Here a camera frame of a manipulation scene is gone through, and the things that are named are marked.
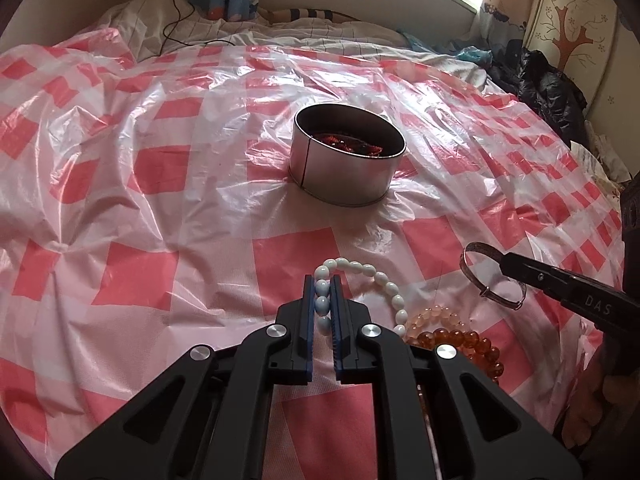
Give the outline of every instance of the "black jacket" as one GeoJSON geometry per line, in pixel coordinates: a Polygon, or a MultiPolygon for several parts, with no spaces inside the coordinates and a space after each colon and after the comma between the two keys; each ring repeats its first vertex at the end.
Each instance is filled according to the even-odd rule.
{"type": "Polygon", "coordinates": [[[549,65],[542,52],[523,48],[515,63],[494,60],[488,73],[500,88],[544,119],[567,146],[573,141],[589,147],[583,115],[587,101],[573,81],[549,65]]]}

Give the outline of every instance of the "red contents in tin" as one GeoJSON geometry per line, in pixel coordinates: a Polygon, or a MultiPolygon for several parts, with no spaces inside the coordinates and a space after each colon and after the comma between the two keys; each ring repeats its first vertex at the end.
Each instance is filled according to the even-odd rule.
{"type": "Polygon", "coordinates": [[[367,156],[380,156],[382,154],[382,148],[379,146],[373,146],[363,140],[345,134],[315,134],[314,139],[342,152],[367,156]]]}

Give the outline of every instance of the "tree painting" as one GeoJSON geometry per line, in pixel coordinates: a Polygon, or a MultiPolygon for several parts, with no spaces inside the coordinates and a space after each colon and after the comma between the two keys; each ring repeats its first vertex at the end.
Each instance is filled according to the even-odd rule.
{"type": "Polygon", "coordinates": [[[584,44],[597,44],[598,49],[604,52],[603,42],[605,38],[598,35],[598,26],[607,21],[605,14],[599,18],[594,16],[592,20],[584,23],[576,23],[574,14],[576,10],[584,6],[593,6],[591,0],[571,0],[563,7],[559,7],[558,0],[551,0],[553,7],[545,9],[548,21],[541,22],[542,27],[546,27],[545,32],[538,32],[536,38],[542,41],[551,41],[560,52],[558,68],[564,71],[567,62],[575,57],[583,67],[588,64],[595,65],[596,62],[591,54],[585,52],[576,53],[575,50],[584,44]]]}

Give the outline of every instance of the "white bedsheet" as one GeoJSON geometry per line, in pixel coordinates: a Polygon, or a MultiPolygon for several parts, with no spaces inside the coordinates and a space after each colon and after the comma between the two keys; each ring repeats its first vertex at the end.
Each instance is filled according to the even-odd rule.
{"type": "MultiPolygon", "coordinates": [[[[176,0],[176,3],[183,16],[191,12],[185,0],[176,0]]],[[[97,27],[117,28],[136,60],[142,61],[160,53],[164,41],[162,30],[177,18],[172,0],[132,0],[108,10],[97,27]]],[[[450,73],[481,90],[487,83],[486,72],[474,63],[441,54],[413,52],[401,34],[373,23],[338,24],[320,18],[302,18],[276,25],[270,25],[263,18],[252,22],[212,22],[195,12],[178,24],[171,37],[183,43],[222,39],[236,45],[308,48],[372,61],[407,59],[450,73]]],[[[162,52],[166,54],[182,47],[180,43],[167,41],[162,52]]],[[[503,92],[492,88],[491,93],[503,92]]]]}

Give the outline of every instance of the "person's hand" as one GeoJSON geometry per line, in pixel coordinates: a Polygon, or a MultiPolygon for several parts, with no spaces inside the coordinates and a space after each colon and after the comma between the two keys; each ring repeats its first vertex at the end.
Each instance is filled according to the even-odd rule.
{"type": "Polygon", "coordinates": [[[602,388],[602,396],[611,404],[630,408],[640,400],[640,383],[635,377],[607,376],[603,379],[599,352],[596,352],[586,370],[578,378],[574,394],[569,401],[562,441],[567,449],[583,446],[591,438],[591,429],[602,418],[602,404],[595,393],[602,388]]]}
{"type": "Polygon", "coordinates": [[[583,446],[591,438],[591,428],[602,418],[602,406],[595,393],[602,386],[602,366],[597,351],[586,370],[578,377],[575,391],[569,400],[562,427],[562,441],[567,449],[583,446]]]}

